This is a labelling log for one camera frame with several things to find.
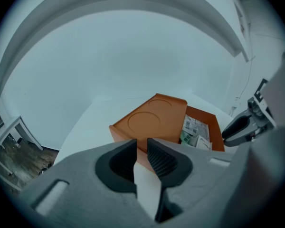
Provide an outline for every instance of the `curved ceiling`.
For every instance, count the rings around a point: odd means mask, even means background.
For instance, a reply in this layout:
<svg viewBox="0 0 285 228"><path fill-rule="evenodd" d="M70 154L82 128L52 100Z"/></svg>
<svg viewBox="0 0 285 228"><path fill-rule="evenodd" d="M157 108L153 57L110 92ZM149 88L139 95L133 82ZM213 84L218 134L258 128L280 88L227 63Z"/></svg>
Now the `curved ceiling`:
<svg viewBox="0 0 285 228"><path fill-rule="evenodd" d="M183 20L215 39L232 56L245 50L223 16L205 0L44 0L20 24L0 62L0 95L23 56L45 35L87 14L144 10Z"/></svg>

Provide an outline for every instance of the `white wall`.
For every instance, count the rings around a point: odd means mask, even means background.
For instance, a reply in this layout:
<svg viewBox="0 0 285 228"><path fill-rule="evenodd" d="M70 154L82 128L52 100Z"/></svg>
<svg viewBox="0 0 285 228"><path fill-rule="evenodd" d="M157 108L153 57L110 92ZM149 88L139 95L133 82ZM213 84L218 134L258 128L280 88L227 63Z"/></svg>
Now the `white wall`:
<svg viewBox="0 0 285 228"><path fill-rule="evenodd" d="M230 113L235 98L243 92L236 103L240 105L237 105L233 116L247 108L247 99L252 97L263 78L272 78L281 66L282 53L285 50L285 26L270 3L266 0L243 0L242 4L251 23L253 59L246 63L242 56L238 55L234 60L231 82L222 107L223 111Z"/></svg>
<svg viewBox="0 0 285 228"><path fill-rule="evenodd" d="M245 11L242 8L240 0L206 0L210 3L216 10L225 18L228 24L232 27L237 37L239 38L244 50L247 52L248 58L250 58L250 43L249 43L249 35L247 34L247 18ZM243 15L243 22L245 27L244 35L241 32L237 11L235 4L238 9L241 11Z"/></svg>
<svg viewBox="0 0 285 228"><path fill-rule="evenodd" d="M44 0L16 0L0 24L0 61L19 25Z"/></svg>
<svg viewBox="0 0 285 228"><path fill-rule="evenodd" d="M11 72L17 66L21 58L28 52L28 50L30 50L31 47L49 31L62 25L58 22L58 20L54 19L55 16L62 13L61 9L67 7L71 9L74 4L76 4L74 6L79 4L82 5L82 3L76 3L76 1L79 2L82 0L46 0L28 15L31 10L27 8L34 8L37 1L41 2L42 0L24 0L24 2L18 1L14 6L17 9L12 9L13 13L9 14L9 17L7 17L5 20L6 23L0 30L0 60L2 58L0 61L0 95ZM118 1L118 3L115 4L115 6L113 6L111 9L115 9L116 6L119 7L119 9L127 9L134 6L136 10L142 9L150 11L150 9L153 8L155 9L152 9L153 11L161 11L160 13L169 14L170 16L191 23L193 26L196 26L201 31L204 31L206 34L213 37L233 56L240 51L243 51L243 55L247 60L247 49L245 45L243 45L243 35L240 32L237 11L234 5L234 2L236 1L214 0L216 2L212 3L212 5L207 1L208 0L175 0L176 4L174 4L174 6L179 8L181 11L185 9L185 7L190 8L188 11L186 9L184 10L187 11L186 14L183 14L180 11L177 12L177 10L167 8L166 6L162 7L162 4L160 5L161 7L157 8L156 4L160 4L161 2L166 3L164 0L161 0L159 3L153 3L153 5L146 4L145 2L141 4L141 1L139 2L139 0L134 3L127 0ZM110 10L111 3L112 0L105 3L100 2L98 4L93 4L92 7L93 9L97 8L96 10L103 10L106 8L107 10ZM178 3L183 4L185 7L178 6ZM73 14L71 12L65 13L63 16L59 17L62 19L60 22L64 21L66 23L67 21L70 21L71 18L74 19L74 16L76 15L81 14L81 16L83 16L83 13L84 15L87 14L86 9L88 7L89 6L82 6L82 10L73 9ZM15 28L25 17L25 15L28 16L18 27L17 31L12 37L12 40L10 40L9 45L6 47L7 41L10 39L11 35L15 31Z"/></svg>
<svg viewBox="0 0 285 228"><path fill-rule="evenodd" d="M191 90L221 104L232 61L221 45L185 22L142 11L104 12L39 41L1 98L41 145L59 149L94 101Z"/></svg>

